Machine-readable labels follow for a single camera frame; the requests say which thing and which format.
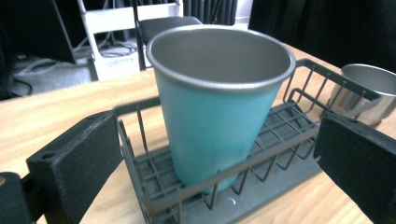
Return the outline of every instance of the stainless steel cup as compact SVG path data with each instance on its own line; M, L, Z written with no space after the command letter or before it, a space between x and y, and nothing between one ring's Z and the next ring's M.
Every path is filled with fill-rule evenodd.
M375 126L396 107L396 74L382 68L361 63L345 65L342 68L342 74L363 87L376 91L382 96L382 99L376 106L360 113L356 117L357 120L367 125ZM340 86L336 86L332 90L331 101L334 111L343 114L365 103L363 100L360 100L358 94L340 89Z

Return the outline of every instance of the wooden table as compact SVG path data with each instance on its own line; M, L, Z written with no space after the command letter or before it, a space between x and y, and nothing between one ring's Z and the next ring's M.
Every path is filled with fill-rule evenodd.
M293 49L297 59L310 58L339 72L339 69ZM158 95L152 71L104 82L94 82L0 103L0 172L28 174L26 158L65 132L81 119L132 101ZM149 144L166 144L161 111L149 132ZM377 129L393 138L396 112ZM108 179L82 223L143 223L125 163ZM284 196L265 205L241 223L370 223L370 220L324 173L319 173Z

